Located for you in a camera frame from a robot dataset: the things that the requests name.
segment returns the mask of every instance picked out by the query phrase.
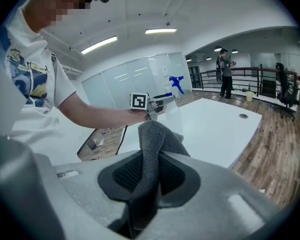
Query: wood plank flooring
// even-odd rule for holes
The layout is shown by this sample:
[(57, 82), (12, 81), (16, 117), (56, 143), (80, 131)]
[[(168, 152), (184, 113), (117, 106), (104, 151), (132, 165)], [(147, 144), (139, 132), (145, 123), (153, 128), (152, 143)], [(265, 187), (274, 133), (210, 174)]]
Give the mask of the wood plank flooring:
[[(300, 196), (300, 106), (295, 121), (270, 104), (258, 100), (246, 101), (245, 97), (232, 96), (232, 100), (220, 99), (218, 93), (194, 91), (176, 101), (179, 107), (199, 99), (210, 99), (238, 106), (262, 115), (255, 135), (241, 154), (232, 171), (245, 179), (257, 190), (264, 189), (265, 195), (279, 207), (284, 208)], [(97, 130), (92, 139), (97, 148), (87, 145), (79, 158), (82, 161), (114, 156), (119, 146), (123, 127)]]

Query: round ceiling lamp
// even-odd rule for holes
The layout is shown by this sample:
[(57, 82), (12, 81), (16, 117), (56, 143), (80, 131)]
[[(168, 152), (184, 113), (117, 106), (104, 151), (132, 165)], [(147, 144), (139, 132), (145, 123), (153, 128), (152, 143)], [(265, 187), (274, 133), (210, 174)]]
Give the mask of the round ceiling lamp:
[(222, 49), (222, 47), (220, 45), (217, 45), (215, 48), (214, 48), (214, 51), (215, 52), (220, 52)]

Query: man in white t-shirt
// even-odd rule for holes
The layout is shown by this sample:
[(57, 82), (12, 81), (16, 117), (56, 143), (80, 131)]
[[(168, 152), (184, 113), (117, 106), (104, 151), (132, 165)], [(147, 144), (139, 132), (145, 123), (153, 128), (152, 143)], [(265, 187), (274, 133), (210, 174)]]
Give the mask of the man in white t-shirt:
[(84, 103), (40, 30), (59, 20), (69, 9), (81, 8), (85, 0), (29, 0), (0, 30), (5, 68), (26, 97), (10, 137), (47, 155), (53, 165), (79, 162), (76, 150), (69, 150), (58, 118), (50, 115), (55, 106), (77, 125), (110, 128), (146, 120), (145, 111), (95, 107)]

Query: beige bucket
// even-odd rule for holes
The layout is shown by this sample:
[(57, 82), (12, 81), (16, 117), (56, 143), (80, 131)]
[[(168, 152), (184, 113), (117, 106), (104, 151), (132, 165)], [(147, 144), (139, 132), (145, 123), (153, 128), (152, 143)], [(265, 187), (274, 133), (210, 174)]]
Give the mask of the beige bucket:
[(252, 91), (246, 91), (246, 100), (248, 102), (252, 101), (252, 98), (254, 97), (254, 93)]

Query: black mesh insert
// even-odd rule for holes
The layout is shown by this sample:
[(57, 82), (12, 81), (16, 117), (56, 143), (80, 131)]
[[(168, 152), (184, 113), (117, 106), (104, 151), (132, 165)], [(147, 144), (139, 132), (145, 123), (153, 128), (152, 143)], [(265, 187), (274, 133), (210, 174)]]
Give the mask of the black mesh insert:
[(134, 191), (142, 176), (143, 155), (138, 155), (132, 161), (116, 169), (113, 174), (113, 180), (130, 193)]
[(181, 186), (185, 179), (185, 173), (163, 157), (159, 156), (159, 177), (162, 195), (166, 195)]

